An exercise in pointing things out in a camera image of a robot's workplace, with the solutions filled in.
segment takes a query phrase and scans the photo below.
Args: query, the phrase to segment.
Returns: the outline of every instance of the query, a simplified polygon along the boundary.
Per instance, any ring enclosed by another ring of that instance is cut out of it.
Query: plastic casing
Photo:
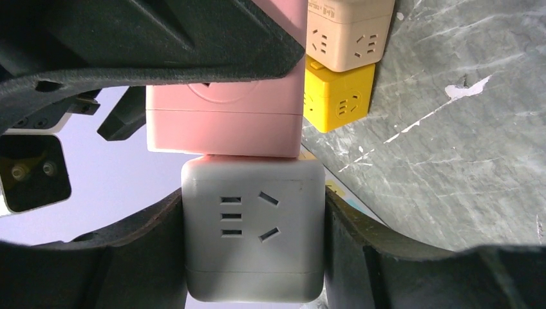
[[[254,0],[302,46],[306,0]],[[301,143],[305,58],[284,78],[148,86],[150,151],[295,158]]]
[[[334,72],[379,62],[394,0],[309,0],[307,54]]]
[[[364,118],[374,75],[375,64],[336,73],[307,56],[303,115],[322,133]]]
[[[275,205],[265,193],[276,199]],[[222,203],[222,197],[240,198]],[[324,282],[325,171],[317,160],[205,156],[182,169],[185,267],[200,301],[305,303]],[[221,214],[240,214],[222,220]],[[262,241],[260,236],[277,228]],[[222,230],[241,235],[223,237]]]

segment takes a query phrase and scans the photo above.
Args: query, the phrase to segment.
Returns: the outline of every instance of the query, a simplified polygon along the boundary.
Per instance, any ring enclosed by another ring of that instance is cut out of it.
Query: pink power strip cube
[[[305,46],[307,0],[254,0]],[[150,151],[212,155],[299,155],[305,57],[282,79],[148,86]]]

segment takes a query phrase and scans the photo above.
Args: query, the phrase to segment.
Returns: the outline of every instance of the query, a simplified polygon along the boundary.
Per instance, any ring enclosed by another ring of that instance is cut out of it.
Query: socket slot
[[[271,238],[277,236],[280,233],[281,233],[281,231],[279,230],[279,228],[276,227],[276,228],[270,230],[269,232],[266,232],[264,235],[260,236],[259,240],[261,242],[264,242],[264,241],[270,240]]]
[[[279,205],[279,201],[277,201],[272,196],[269,196],[269,195],[265,194],[264,192],[260,192],[259,195],[258,195],[258,198],[261,198],[262,200],[266,201],[267,203],[270,203],[274,207],[277,207]]]
[[[222,196],[220,205],[241,205],[241,196]]]
[[[243,214],[221,214],[220,221],[243,221]]]
[[[242,230],[222,230],[222,238],[241,238],[243,237]]]

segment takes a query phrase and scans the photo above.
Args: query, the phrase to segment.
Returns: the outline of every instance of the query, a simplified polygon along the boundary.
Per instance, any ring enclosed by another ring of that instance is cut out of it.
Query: white paint scuff
[[[447,86],[444,91],[446,92],[446,95],[449,96],[449,101],[447,101],[446,103],[442,104],[439,108],[436,108],[435,110],[433,110],[432,112],[428,113],[426,116],[422,117],[421,119],[419,119],[418,121],[414,122],[412,125],[410,125],[409,127],[407,127],[406,129],[403,129],[400,133],[397,133],[395,135],[393,135],[391,138],[389,138],[388,140],[384,141],[383,144],[388,144],[394,140],[396,140],[398,137],[400,137],[401,134],[403,133],[407,133],[409,132],[411,129],[413,129],[414,127],[416,126],[419,126],[421,125],[421,122],[425,119],[427,119],[428,117],[434,115],[435,113],[437,113],[438,111],[440,111],[441,109],[443,109],[444,107],[450,105],[451,103],[461,99],[461,98],[464,98],[464,97],[473,97],[475,95],[479,95],[481,94],[484,89],[485,89],[485,85],[489,82],[489,79],[491,79],[492,75],[480,80],[479,82],[477,82],[476,84],[472,85],[472,87],[470,88],[460,88],[456,85],[449,85]],[[359,146],[359,151],[361,153],[364,152],[364,149]],[[364,155],[362,155],[361,157],[359,157],[358,159],[354,160],[352,163],[344,166],[342,169],[340,169],[338,171],[338,173],[341,173],[343,172],[345,169],[349,168],[349,166],[351,166],[352,164],[355,164],[355,163],[358,163],[362,160],[365,160],[368,158],[368,156],[370,155],[370,153],[374,152],[375,149],[372,149],[370,151],[368,151],[367,153],[365,153]],[[363,165],[367,165],[367,166],[373,166],[373,164],[369,164],[369,163],[361,163]]]
[[[455,101],[457,101],[457,100],[459,100],[461,98],[464,98],[464,97],[473,97],[475,95],[479,95],[480,93],[482,93],[484,91],[485,85],[487,84],[487,82],[489,82],[489,79],[491,78],[491,76],[492,75],[480,80],[476,84],[472,85],[472,87],[470,87],[470,88],[459,88],[456,85],[447,86],[445,88],[445,92],[450,97],[449,101],[442,104],[439,108],[436,108],[435,110],[431,111],[426,116],[424,116],[421,119],[419,119],[418,121],[414,122],[412,125],[410,125],[406,129],[403,129],[400,133],[397,133],[396,135],[392,136],[391,138],[384,141],[383,143],[388,144],[388,143],[394,141],[395,139],[397,139],[400,136],[401,133],[407,133],[411,129],[413,129],[414,127],[421,125],[421,122],[423,120],[425,120],[428,117],[434,115],[435,113],[437,113],[438,111],[440,111],[444,107],[450,105],[451,103],[453,103],[453,102],[455,102]]]
[[[351,164],[354,164],[354,163],[358,163],[362,160],[365,160],[368,158],[368,156],[370,155],[370,153],[374,152],[375,151],[375,148],[368,151],[367,153],[364,153],[361,157],[358,157],[358,159],[354,160]],[[340,169],[338,171],[338,173],[341,173],[343,172],[345,169],[347,169],[349,166],[351,166],[351,164],[347,164],[346,166],[344,166],[342,169]],[[367,165],[367,166],[373,166],[373,164],[369,164],[369,163],[361,163],[362,165]]]

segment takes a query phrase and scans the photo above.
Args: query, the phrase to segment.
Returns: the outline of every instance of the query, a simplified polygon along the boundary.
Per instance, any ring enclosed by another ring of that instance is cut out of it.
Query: lavender background
[[[146,128],[129,140],[106,142],[97,134],[124,88],[103,90],[92,116],[73,115],[57,135],[70,173],[72,196],[36,211],[0,218],[0,239],[25,245],[71,239],[138,212],[180,187],[182,165],[196,156],[151,153]],[[300,304],[199,303],[188,309],[296,309]]]

